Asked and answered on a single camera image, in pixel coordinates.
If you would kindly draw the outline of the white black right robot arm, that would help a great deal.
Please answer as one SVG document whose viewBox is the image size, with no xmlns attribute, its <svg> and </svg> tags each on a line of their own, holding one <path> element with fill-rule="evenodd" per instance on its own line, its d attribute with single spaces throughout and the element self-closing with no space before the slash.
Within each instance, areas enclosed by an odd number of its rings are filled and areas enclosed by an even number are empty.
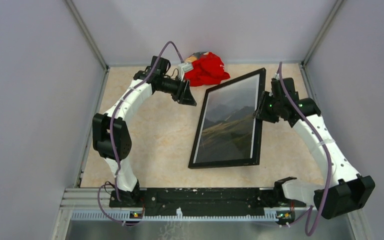
<svg viewBox="0 0 384 240">
<path fill-rule="evenodd" d="M 306 144 L 322 172 L 323 184 L 287 177 L 275 182 L 273 200 L 286 206 L 292 200 L 313 206 L 325 219 L 362 209 L 375 181 L 363 176 L 344 156 L 325 125 L 321 110 L 312 98 L 300 98 L 292 78 L 271 80 L 271 91 L 263 92 L 254 118 L 269 123 L 280 119 Z"/>
</svg>

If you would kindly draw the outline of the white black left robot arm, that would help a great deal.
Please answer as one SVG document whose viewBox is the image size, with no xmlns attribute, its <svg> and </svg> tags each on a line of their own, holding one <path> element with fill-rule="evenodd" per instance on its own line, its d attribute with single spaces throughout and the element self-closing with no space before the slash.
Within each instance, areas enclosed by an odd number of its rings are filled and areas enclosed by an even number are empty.
<svg viewBox="0 0 384 240">
<path fill-rule="evenodd" d="M 128 123 L 140 106 L 155 92 L 170 94 L 181 104 L 196 106 L 185 74 L 193 69 L 190 62 L 177 66 L 176 77 L 167 76 L 171 63 L 154 56 L 151 65 L 138 71 L 126 92 L 104 113 L 92 119 L 92 146 L 104 158 L 114 176 L 115 199 L 133 207 L 140 201 L 140 185 L 128 155 L 132 148 Z"/>
</svg>

